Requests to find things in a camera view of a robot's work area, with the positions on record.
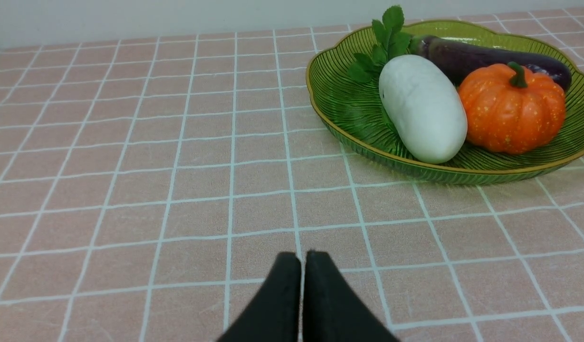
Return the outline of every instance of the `purple eggplant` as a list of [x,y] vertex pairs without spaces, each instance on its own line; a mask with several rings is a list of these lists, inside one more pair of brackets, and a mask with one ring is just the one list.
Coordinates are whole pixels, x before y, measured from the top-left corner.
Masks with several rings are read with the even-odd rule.
[[570,88],[570,70],[561,61],[541,54],[490,48],[443,39],[433,35],[412,37],[411,54],[422,56],[444,72],[455,85],[461,84],[472,71],[493,64],[514,61],[533,72],[552,78],[564,91]]

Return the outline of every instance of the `white gourd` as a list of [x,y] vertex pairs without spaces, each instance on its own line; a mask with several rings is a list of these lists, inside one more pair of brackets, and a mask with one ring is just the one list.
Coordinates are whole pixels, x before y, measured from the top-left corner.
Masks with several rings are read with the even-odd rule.
[[431,61],[391,59],[381,72],[383,107],[409,152],[421,162],[451,160],[467,136],[467,116],[454,85]]

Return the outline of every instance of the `green leaf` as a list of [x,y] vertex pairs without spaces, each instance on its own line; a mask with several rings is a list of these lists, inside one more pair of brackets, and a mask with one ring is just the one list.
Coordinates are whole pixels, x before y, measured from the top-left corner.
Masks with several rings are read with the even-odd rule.
[[372,61],[372,58],[370,58],[370,56],[359,53],[355,53],[353,54],[353,56],[355,56],[355,59],[357,60],[357,62],[364,71],[374,70],[374,62]]
[[406,32],[399,32],[392,36],[387,48],[389,59],[405,54],[411,39],[412,35]]
[[349,69],[346,71],[346,73],[349,75],[349,77],[352,80],[354,80],[355,82],[359,82],[361,84],[365,84],[367,82],[370,82],[370,80],[372,80],[372,75],[369,72],[367,72],[366,70],[364,70],[364,68],[359,63],[359,61],[355,61],[349,67]]
[[387,51],[382,46],[374,44],[372,47],[372,60],[377,65],[387,64]]
[[383,25],[385,31],[391,32],[391,35],[401,31],[404,26],[404,11],[400,5],[391,6],[383,13]]
[[389,45],[387,30],[385,30],[385,25],[382,22],[376,19],[372,20],[372,31],[374,31],[374,36],[381,45]]

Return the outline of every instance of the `fruit bowl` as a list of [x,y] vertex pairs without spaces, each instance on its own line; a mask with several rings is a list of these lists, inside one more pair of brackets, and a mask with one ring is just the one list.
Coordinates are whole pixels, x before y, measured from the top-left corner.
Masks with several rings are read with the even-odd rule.
[[528,153],[490,153],[466,142],[444,164],[420,162],[404,147],[383,109],[377,80],[358,84],[347,75],[349,65],[355,61],[354,53],[370,54],[376,44],[372,28],[366,27],[317,54],[306,69],[306,84],[316,114],[331,134],[355,153],[418,180],[474,185],[537,177],[584,155],[584,74],[563,52],[537,39],[496,33],[464,21],[423,21],[402,30],[556,58],[572,72],[572,86],[566,97],[567,119],[551,143]]

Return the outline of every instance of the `white wall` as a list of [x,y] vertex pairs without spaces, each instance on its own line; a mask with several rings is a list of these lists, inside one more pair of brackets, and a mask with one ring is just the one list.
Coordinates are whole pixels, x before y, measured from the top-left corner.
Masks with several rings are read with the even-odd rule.
[[411,19],[584,0],[0,0],[0,48],[370,22],[393,4]]

